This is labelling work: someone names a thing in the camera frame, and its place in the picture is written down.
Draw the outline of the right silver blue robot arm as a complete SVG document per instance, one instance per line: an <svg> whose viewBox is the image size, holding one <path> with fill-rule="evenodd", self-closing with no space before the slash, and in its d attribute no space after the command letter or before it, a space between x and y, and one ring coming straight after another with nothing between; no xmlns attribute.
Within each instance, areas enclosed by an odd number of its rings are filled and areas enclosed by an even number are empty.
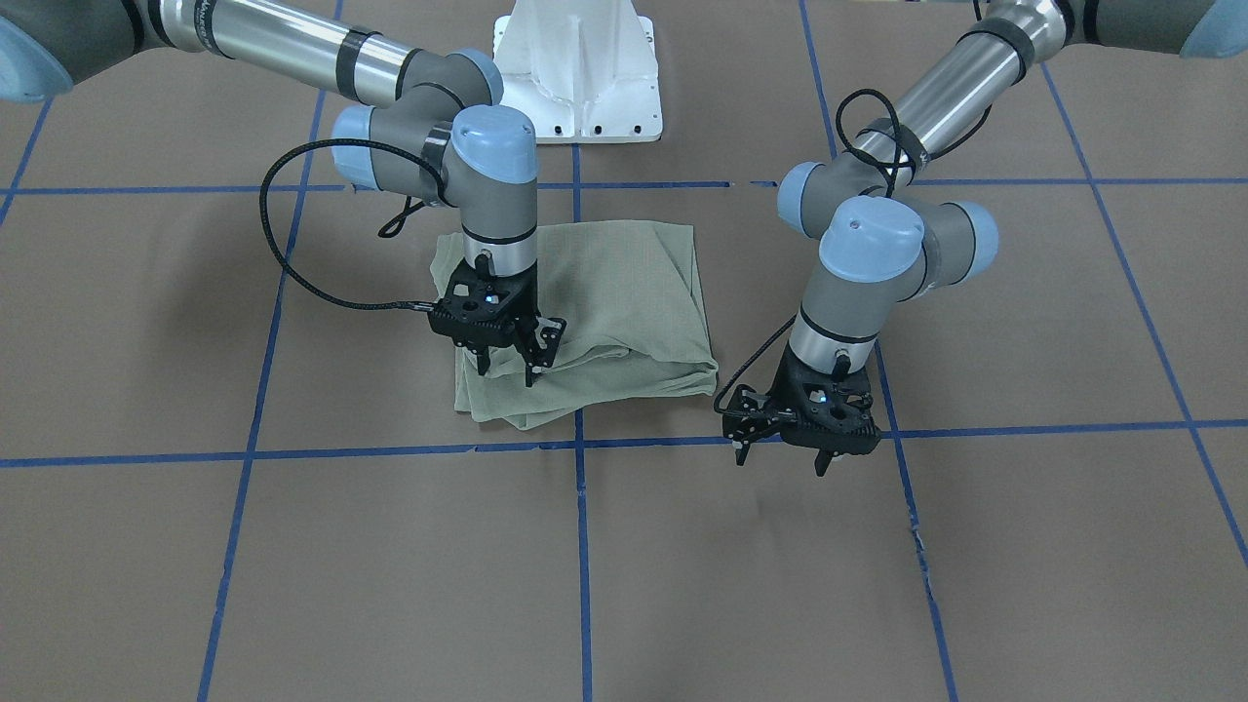
<svg viewBox="0 0 1248 702"><path fill-rule="evenodd" d="M262 180L261 226L285 274L297 279L270 224L270 186L295 157L326 147L352 185L406 196L382 237L426 206L459 212L463 254L446 292L389 309L426 314L480 376L494 349L518 352L525 385L557 361L567 321L540 312L535 284L535 127L502 102L485 54L424 52L276 1L5 1L1 15L12 102L57 97L156 47L237 59L351 99L331 137L295 147Z"/></svg>

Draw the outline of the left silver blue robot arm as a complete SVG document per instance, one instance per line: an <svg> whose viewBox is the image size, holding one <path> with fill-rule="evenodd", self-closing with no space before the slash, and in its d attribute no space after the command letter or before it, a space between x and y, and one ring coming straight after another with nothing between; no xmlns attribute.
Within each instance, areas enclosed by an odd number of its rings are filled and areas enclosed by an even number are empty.
<svg viewBox="0 0 1248 702"><path fill-rule="evenodd" d="M785 347L770 387L733 376L714 398L736 463L770 437L815 450L817 476L879 447L869 358L890 314L980 275L998 254L985 206L927 204L911 191L977 132L996 99L1067 46L1236 57L1246 17L1243 1L991 1L904 97L856 90L884 114L855 135L835 121L837 159L797 164L778 187L778 216L816 241L817 259L797 312L774 334Z"/></svg>

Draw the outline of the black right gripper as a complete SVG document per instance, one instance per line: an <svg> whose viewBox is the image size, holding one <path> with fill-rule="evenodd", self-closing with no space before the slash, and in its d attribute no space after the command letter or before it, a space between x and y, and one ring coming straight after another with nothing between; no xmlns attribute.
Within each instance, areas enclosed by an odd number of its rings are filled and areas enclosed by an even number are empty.
<svg viewBox="0 0 1248 702"><path fill-rule="evenodd" d="M517 350L525 361L525 388L530 388L542 368L557 363L567 331L565 319L540 315L535 281L535 265L498 277L462 261L451 272L446 294L429 311L431 330L468 349L480 377L490 368L490 349Z"/></svg>

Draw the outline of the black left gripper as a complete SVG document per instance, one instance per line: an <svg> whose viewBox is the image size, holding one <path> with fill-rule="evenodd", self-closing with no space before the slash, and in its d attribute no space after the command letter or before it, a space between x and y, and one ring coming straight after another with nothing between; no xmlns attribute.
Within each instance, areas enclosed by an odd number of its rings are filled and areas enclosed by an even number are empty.
<svg viewBox="0 0 1248 702"><path fill-rule="evenodd" d="M834 458L865 456L882 438L874 420L874 395L865 370L850 371L836 360L832 372L812 368L785 350L774 382L765 392L749 385L723 387L723 436L733 443L736 466L744 466L754 443L778 435L784 443L816 448L814 472L825 477Z"/></svg>

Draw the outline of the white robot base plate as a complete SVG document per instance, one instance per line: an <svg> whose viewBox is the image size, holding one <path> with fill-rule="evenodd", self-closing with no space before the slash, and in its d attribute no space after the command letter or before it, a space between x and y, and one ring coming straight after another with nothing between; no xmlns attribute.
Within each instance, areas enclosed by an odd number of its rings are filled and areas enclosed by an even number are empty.
<svg viewBox="0 0 1248 702"><path fill-rule="evenodd" d="M631 1L517 1L495 19L502 102L542 145L655 142L664 132L650 17Z"/></svg>

